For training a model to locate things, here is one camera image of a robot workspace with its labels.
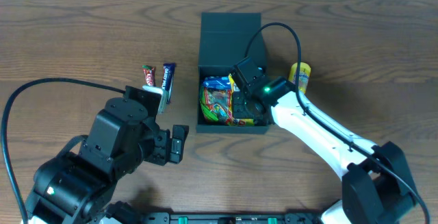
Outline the green Haribo gummy bag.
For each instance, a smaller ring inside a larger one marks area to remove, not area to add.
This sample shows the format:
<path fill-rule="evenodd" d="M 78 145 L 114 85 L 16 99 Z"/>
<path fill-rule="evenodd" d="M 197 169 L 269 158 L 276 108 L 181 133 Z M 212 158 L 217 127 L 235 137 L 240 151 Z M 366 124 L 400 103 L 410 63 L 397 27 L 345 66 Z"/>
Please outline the green Haribo gummy bag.
<path fill-rule="evenodd" d="M 201 87 L 200 105 L 205 120 L 210 123 L 246 127 L 254 126 L 253 119 L 237 119 L 232 112 L 232 90 Z"/>

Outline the blue Oreo cookie pack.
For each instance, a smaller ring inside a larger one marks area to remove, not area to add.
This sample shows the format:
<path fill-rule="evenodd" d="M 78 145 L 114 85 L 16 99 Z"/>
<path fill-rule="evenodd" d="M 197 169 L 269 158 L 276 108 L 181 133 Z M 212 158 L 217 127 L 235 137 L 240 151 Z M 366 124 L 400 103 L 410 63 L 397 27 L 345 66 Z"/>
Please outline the blue Oreo cookie pack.
<path fill-rule="evenodd" d="M 230 90 L 231 84 L 228 77 L 206 77 L 202 83 L 204 88 L 216 90 Z"/>

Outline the yellow Mentos bottle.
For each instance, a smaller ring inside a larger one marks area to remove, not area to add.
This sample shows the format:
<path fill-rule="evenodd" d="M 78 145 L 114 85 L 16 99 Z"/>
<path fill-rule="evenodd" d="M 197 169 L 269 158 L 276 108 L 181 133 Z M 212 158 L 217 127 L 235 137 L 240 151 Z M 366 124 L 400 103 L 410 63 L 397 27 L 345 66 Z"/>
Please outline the yellow Mentos bottle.
<path fill-rule="evenodd" d="M 297 69 L 298 69 L 298 64 L 295 63 L 292 65 L 290 72 L 289 72 L 288 80 L 290 82 L 292 82 L 293 84 L 296 83 Z M 300 64 L 299 74 L 298 74 L 298 88 L 303 93 L 306 93 L 307 85 L 309 83 L 310 74 L 311 74 L 311 67 L 307 63 L 302 62 Z"/>

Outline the blue Dairy Milk bar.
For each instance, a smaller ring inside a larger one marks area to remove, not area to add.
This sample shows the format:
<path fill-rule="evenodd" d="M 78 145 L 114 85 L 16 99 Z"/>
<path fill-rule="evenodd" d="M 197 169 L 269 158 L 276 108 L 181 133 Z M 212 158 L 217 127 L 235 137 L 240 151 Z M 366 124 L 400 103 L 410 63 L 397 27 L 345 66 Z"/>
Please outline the blue Dairy Milk bar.
<path fill-rule="evenodd" d="M 175 67 L 176 64 L 174 62 L 163 64 L 164 74 L 162 79 L 162 89 L 168 93 L 167 103 L 170 103 Z"/>

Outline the green red KitKat Milo bar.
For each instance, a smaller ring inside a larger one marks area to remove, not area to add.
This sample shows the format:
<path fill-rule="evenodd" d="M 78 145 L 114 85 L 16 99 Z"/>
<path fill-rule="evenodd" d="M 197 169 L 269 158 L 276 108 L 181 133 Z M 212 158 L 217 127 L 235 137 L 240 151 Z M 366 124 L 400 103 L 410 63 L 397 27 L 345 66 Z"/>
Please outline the green red KitKat Milo bar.
<path fill-rule="evenodd" d="M 155 85 L 155 67 L 149 65 L 143 65 L 142 70 L 144 73 L 144 80 L 147 86 L 156 87 Z"/>

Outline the dark green box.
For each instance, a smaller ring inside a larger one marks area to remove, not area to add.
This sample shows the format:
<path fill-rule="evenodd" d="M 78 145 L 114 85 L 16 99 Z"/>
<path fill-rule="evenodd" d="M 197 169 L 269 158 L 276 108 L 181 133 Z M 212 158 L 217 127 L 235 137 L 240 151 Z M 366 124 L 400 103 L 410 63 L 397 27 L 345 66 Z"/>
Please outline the dark green box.
<path fill-rule="evenodd" d="M 222 77 L 244 59 L 250 38 L 261 27 L 260 13 L 203 12 L 198 55 L 198 90 L 206 77 Z M 250 46 L 249 56 L 267 70 L 266 46 L 259 34 Z M 197 133 L 210 134 L 265 134 L 267 125 L 236 127 L 207 122 L 198 103 Z"/>

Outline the yellow Hacks candy bag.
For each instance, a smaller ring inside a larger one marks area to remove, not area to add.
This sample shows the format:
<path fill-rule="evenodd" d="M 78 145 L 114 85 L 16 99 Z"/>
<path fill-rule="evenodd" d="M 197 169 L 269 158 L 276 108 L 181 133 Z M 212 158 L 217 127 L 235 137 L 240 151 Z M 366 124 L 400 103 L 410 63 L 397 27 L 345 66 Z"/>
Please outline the yellow Hacks candy bag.
<path fill-rule="evenodd" d="M 240 89 L 239 89 L 239 87 L 237 86 L 237 84 L 235 83 L 235 81 L 234 81 L 234 79 L 233 79 L 233 77 L 232 77 L 232 74 L 229 74 L 229 75 L 228 75 L 228 78 L 229 78 L 229 84 L 230 84 L 231 92 L 239 92 Z"/>

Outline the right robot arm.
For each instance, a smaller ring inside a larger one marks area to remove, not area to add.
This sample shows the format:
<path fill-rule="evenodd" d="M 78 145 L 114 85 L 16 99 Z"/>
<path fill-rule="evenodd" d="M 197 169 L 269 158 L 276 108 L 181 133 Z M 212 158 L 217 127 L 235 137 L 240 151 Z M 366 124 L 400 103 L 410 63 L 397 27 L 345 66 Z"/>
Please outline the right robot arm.
<path fill-rule="evenodd" d="M 349 131 L 283 77 L 231 74 L 248 108 L 301 139 L 342 182 L 342 198 L 320 216 L 321 223 L 398 223 L 420 206 L 404 152 L 392 142 L 382 146 Z"/>

